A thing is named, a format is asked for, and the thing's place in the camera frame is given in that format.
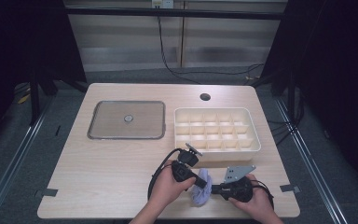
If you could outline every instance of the round hole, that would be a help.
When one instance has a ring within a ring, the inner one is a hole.
[[[124,121],[126,121],[126,122],[131,122],[132,120],[133,120],[132,115],[127,115],[126,117],[124,117]]]
[[[203,94],[200,95],[200,98],[203,101],[209,101],[209,100],[211,100],[211,95],[208,94],[208,93],[203,93]]]

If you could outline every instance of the wrist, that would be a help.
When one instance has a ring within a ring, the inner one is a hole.
[[[151,213],[159,216],[159,214],[164,211],[166,205],[150,200],[146,203],[145,207],[147,210],[150,210]]]
[[[258,221],[263,224],[283,224],[282,220],[275,213],[264,216],[261,220]]]

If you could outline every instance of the metal tray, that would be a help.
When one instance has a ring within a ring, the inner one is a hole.
[[[101,101],[89,126],[90,139],[159,139],[165,133],[161,101]]]

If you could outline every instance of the white ice cube tray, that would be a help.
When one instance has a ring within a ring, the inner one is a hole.
[[[174,132],[175,147],[189,143],[200,161],[249,161],[261,148],[245,108],[177,108]]]

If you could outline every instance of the human hand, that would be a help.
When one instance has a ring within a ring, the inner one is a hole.
[[[251,180],[252,185],[258,185],[254,175],[248,174],[247,177]],[[229,198],[228,200],[237,208],[249,214],[253,219],[263,224],[283,223],[274,212],[269,202],[269,196],[263,189],[253,188],[253,197],[248,203],[243,203],[233,198]]]
[[[149,198],[149,203],[154,203],[162,209],[175,201],[184,190],[189,189],[196,182],[196,177],[177,182],[173,178],[171,164],[172,161],[167,161],[164,164]]]

